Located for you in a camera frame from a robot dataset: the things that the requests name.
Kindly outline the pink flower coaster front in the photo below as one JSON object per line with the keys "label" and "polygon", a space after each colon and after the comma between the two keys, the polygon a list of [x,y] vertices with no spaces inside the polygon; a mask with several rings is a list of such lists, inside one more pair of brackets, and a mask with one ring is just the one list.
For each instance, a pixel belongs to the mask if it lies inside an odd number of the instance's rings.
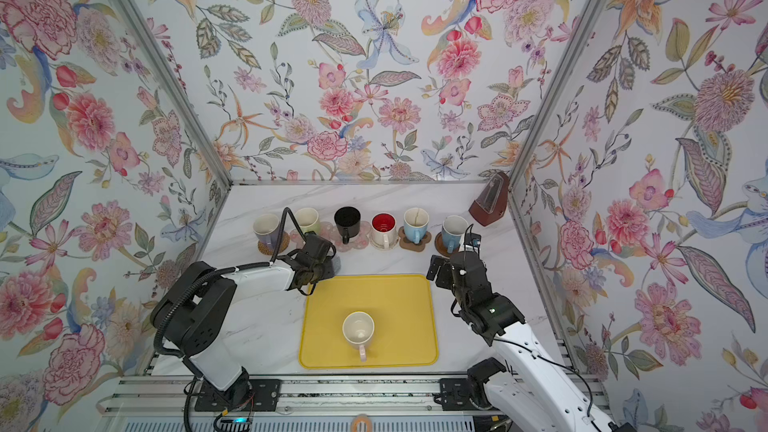
{"label": "pink flower coaster front", "polygon": [[[332,232],[334,230],[335,226],[331,222],[321,221],[318,222],[313,229],[307,230],[305,234],[308,235],[310,232],[314,232],[316,235],[331,241]],[[300,234],[296,230],[290,232],[289,238],[291,242],[298,248],[302,248],[305,244],[305,241],[301,238]]]}

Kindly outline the pink flower coaster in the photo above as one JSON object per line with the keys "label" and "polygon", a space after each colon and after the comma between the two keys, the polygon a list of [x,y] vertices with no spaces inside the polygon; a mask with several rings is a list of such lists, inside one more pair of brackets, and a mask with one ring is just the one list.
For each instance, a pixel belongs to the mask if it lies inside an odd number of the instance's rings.
{"label": "pink flower coaster", "polygon": [[343,239],[335,224],[331,223],[328,229],[328,238],[334,243],[338,252],[348,252],[351,250],[362,250],[370,244],[369,233],[371,230],[371,224],[369,221],[362,221],[360,223],[359,233],[352,237],[348,243],[344,243]]}
{"label": "pink flower coaster", "polygon": [[[321,221],[318,222],[313,229],[307,230],[305,234],[308,235],[310,232],[314,232],[316,235],[331,241],[332,232],[334,230],[335,226],[331,222]],[[302,248],[305,244],[305,241],[301,238],[300,234],[296,230],[290,232],[289,238],[291,242],[298,248]]]}

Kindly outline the green mug white inside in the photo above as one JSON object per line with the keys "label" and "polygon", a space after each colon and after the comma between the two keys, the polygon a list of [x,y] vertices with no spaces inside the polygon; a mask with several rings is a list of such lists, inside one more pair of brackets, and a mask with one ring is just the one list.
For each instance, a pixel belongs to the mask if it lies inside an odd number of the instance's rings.
{"label": "green mug white inside", "polygon": [[303,233],[320,234],[321,224],[319,213],[316,209],[311,207],[301,208],[294,213],[294,217]]}

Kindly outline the round rattan woven coaster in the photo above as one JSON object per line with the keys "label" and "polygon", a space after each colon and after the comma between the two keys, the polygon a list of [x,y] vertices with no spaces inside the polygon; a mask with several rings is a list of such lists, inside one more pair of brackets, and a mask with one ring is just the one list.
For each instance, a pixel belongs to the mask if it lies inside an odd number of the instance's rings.
{"label": "round rattan woven coaster", "polygon": [[[283,233],[282,242],[280,244],[278,253],[284,252],[287,249],[287,247],[290,245],[290,242],[291,242],[290,236],[287,233]],[[257,247],[259,252],[263,255],[271,256],[273,254],[273,249],[264,242],[258,241]]]}

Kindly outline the black mug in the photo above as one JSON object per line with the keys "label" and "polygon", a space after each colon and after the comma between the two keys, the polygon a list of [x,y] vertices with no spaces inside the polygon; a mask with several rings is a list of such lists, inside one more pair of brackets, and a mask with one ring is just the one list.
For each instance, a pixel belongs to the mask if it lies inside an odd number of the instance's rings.
{"label": "black mug", "polygon": [[342,243],[349,244],[360,233],[361,213],[353,206],[344,206],[335,212],[334,222]]}

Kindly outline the purple handle mug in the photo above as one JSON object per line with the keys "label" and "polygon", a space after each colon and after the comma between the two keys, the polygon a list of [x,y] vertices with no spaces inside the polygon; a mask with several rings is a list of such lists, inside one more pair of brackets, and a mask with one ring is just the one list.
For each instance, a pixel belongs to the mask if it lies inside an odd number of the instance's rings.
{"label": "purple handle mug", "polygon": [[282,241],[279,225],[280,218],[277,215],[263,214],[255,219],[252,229],[257,240],[266,243],[274,251]]}

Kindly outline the pink handle mug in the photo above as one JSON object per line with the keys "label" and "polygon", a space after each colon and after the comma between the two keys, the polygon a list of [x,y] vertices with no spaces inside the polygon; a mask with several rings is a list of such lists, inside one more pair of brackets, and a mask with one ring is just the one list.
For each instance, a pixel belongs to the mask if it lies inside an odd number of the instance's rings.
{"label": "pink handle mug", "polygon": [[367,361],[367,349],[372,342],[374,333],[374,319],[363,311],[352,312],[342,324],[344,339],[357,350],[361,362]]}

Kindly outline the red inside white mug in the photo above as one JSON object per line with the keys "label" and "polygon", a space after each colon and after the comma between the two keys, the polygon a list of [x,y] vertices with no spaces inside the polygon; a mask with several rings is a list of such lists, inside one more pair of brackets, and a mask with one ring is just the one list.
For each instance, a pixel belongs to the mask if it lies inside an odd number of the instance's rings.
{"label": "red inside white mug", "polygon": [[398,237],[396,219],[389,213],[379,213],[371,221],[370,237],[381,245],[387,246]]}

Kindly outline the multicolour woven round coaster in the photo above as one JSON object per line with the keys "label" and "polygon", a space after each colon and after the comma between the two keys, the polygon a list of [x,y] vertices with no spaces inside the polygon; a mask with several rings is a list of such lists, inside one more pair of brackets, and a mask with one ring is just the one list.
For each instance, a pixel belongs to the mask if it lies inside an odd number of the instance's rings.
{"label": "multicolour woven round coaster", "polygon": [[373,237],[369,236],[369,239],[370,239],[369,240],[370,245],[372,247],[374,247],[375,249],[381,250],[381,251],[393,250],[398,245],[398,243],[400,241],[399,237],[396,237],[393,242],[390,242],[387,246],[385,246],[385,245],[381,245],[381,244],[377,243],[376,241],[374,241]]}

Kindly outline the brown paw print coaster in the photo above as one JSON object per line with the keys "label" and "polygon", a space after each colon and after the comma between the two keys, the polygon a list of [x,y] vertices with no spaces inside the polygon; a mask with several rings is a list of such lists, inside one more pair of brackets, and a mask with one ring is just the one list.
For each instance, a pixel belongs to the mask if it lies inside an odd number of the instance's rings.
{"label": "brown paw print coaster", "polygon": [[398,244],[402,249],[412,252],[423,252],[426,249],[426,246],[432,241],[432,234],[427,231],[419,243],[414,243],[407,238],[405,229],[400,227],[398,230],[398,238]]}

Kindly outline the blue mug row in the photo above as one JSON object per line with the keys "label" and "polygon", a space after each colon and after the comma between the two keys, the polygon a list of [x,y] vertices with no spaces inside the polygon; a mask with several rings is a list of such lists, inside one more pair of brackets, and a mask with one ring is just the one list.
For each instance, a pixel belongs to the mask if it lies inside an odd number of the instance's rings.
{"label": "blue mug row", "polygon": [[459,215],[450,215],[443,221],[441,232],[464,236],[468,227],[469,224],[465,218]]}

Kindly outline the blue handle mug front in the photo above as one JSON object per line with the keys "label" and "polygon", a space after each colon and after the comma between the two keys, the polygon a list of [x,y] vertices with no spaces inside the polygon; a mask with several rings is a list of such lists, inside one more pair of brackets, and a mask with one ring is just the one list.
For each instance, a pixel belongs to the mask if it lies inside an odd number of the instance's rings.
{"label": "blue handle mug front", "polygon": [[428,231],[429,213],[420,207],[413,207],[404,213],[404,229],[407,238],[419,243]]}

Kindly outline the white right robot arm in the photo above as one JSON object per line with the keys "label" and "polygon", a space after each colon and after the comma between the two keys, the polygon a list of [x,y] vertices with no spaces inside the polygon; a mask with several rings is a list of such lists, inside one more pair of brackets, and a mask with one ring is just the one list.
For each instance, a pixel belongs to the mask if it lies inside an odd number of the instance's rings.
{"label": "white right robot arm", "polygon": [[475,408],[496,409],[523,431],[635,429],[595,407],[589,383],[583,392],[571,379],[579,373],[551,358],[518,307],[492,289],[477,251],[432,256],[426,278],[452,292],[452,315],[492,349],[467,370]]}

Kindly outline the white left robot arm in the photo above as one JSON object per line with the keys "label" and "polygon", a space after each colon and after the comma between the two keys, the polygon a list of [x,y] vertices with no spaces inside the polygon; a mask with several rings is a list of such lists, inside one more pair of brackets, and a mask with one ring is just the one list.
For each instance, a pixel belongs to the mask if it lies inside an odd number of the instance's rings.
{"label": "white left robot arm", "polygon": [[179,359],[221,393],[243,395],[249,374],[225,342],[231,310],[269,293],[310,295],[317,283],[336,275],[336,255],[332,242],[310,233],[301,248],[268,261],[221,269],[192,263],[151,313],[155,353]]}

